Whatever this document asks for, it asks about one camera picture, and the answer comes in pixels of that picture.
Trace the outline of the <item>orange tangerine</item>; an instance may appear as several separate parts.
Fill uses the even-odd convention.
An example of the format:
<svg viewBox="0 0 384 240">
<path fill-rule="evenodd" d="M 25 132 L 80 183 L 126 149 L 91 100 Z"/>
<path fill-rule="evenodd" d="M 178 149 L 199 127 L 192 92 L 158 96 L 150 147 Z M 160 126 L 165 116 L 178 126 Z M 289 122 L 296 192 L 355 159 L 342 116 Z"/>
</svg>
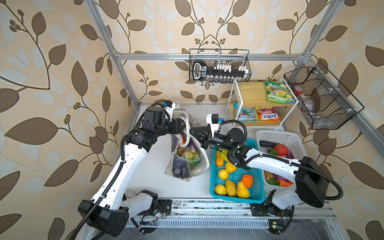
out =
<svg viewBox="0 0 384 240">
<path fill-rule="evenodd" d="M 186 143 L 186 136 L 185 135 L 182 135 L 182 141 L 181 143 L 178 145 L 179 148 L 183 148 L 184 145 Z"/>
</svg>

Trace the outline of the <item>green yellow tea packet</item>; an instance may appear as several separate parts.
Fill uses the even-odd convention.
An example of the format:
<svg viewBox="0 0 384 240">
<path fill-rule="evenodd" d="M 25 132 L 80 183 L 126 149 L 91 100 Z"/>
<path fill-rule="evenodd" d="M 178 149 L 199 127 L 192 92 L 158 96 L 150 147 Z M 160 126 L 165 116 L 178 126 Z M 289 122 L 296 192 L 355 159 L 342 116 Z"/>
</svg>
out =
<svg viewBox="0 0 384 240">
<path fill-rule="evenodd" d="M 178 148 L 177 155 L 188 162 L 189 166 L 195 166 L 201 162 L 199 151 L 192 152 L 190 147 Z"/>
</svg>

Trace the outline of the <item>white canvas grocery bag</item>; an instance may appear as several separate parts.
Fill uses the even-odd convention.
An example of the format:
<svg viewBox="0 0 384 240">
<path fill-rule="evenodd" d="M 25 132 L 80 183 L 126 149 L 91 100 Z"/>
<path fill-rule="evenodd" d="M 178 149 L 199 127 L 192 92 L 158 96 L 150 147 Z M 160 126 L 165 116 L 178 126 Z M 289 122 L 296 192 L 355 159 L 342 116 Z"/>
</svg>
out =
<svg viewBox="0 0 384 240">
<path fill-rule="evenodd" d="M 182 133 L 171 135 L 171 159 L 165 174 L 188 182 L 209 168 L 209 158 L 197 139 L 187 133 L 192 127 L 201 126 L 197 119 L 180 103 L 176 104 L 173 118 L 181 118 L 187 125 Z"/>
</svg>

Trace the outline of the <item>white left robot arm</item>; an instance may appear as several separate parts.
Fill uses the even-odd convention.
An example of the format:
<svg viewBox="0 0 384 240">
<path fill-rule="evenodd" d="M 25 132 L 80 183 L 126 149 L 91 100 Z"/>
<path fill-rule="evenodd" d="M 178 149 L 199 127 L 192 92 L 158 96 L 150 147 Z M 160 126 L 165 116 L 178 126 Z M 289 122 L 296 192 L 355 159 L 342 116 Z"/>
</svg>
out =
<svg viewBox="0 0 384 240">
<path fill-rule="evenodd" d="M 74 229 L 70 237 L 72 240 L 85 224 L 100 230 L 97 238 L 104 234 L 117 237 L 130 219 L 157 208 L 158 195 L 148 190 L 130 198 L 128 206 L 122 207 L 121 204 L 132 175 L 158 137 L 180 134 L 185 129 L 184 120 L 172 118 L 175 108 L 175 103 L 169 100 L 150 105 L 135 127 L 122 137 L 121 156 L 110 175 L 93 198 L 83 200 L 78 207 L 83 218 Z"/>
</svg>

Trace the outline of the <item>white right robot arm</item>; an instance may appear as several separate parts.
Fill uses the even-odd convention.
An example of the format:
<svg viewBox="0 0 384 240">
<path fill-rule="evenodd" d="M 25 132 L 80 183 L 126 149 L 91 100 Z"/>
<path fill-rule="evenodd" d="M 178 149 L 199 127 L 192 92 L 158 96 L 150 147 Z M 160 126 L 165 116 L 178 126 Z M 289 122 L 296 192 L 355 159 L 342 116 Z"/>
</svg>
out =
<svg viewBox="0 0 384 240">
<path fill-rule="evenodd" d="M 291 186 L 270 194 L 270 202 L 275 208 L 284 210 L 300 204 L 322 208 L 325 201 L 340 200 L 344 196 L 342 187 L 328 177 L 312 158 L 287 159 L 247 146 L 247 127 L 238 120 L 225 121 L 217 114 L 210 114 L 207 126 L 192 127 L 187 133 L 204 149 L 215 146 L 227 150 L 228 161 L 237 168 L 256 168 L 291 181 Z"/>
</svg>

